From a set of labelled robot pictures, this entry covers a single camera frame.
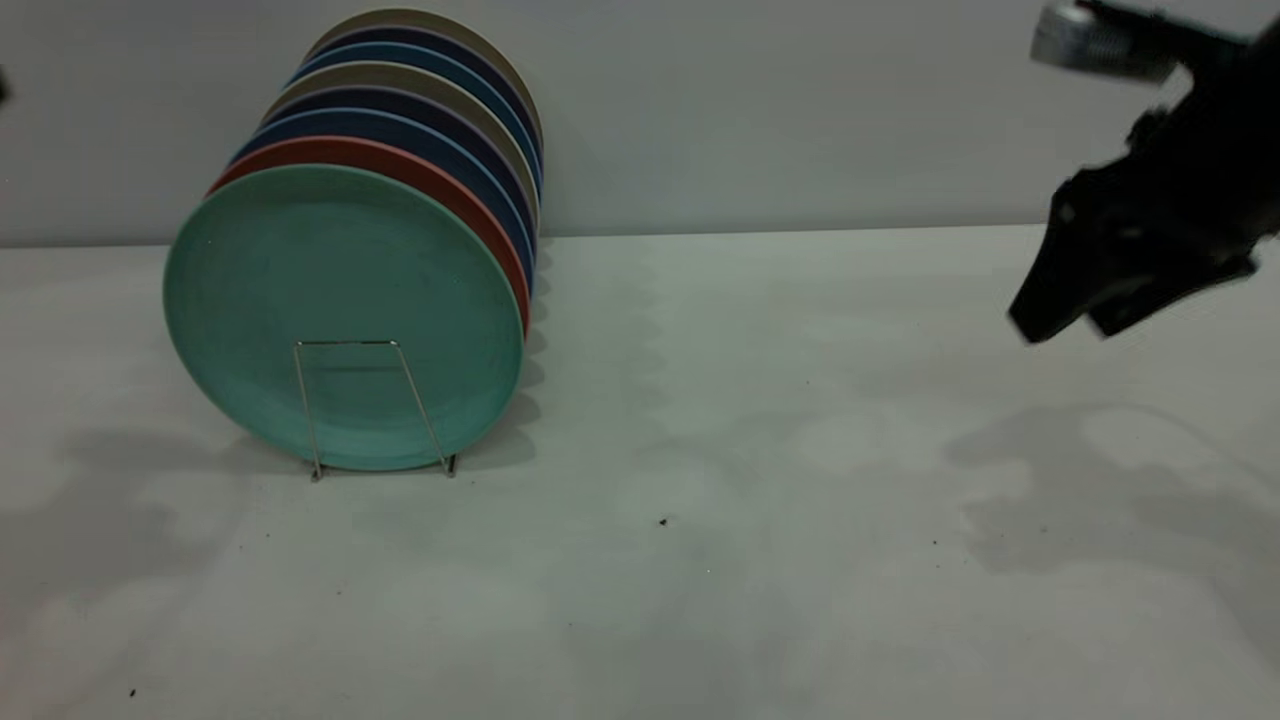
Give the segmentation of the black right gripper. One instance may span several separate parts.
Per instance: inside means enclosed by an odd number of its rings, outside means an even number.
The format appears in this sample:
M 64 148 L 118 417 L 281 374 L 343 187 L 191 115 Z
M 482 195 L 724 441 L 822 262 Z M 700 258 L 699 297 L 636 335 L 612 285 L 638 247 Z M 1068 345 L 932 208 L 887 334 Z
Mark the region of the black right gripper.
M 1007 316 L 1029 345 L 1085 314 L 1114 337 L 1251 278 L 1256 245 L 1276 233 L 1277 102 L 1184 101 L 1142 117 L 1121 158 L 1059 187 Z

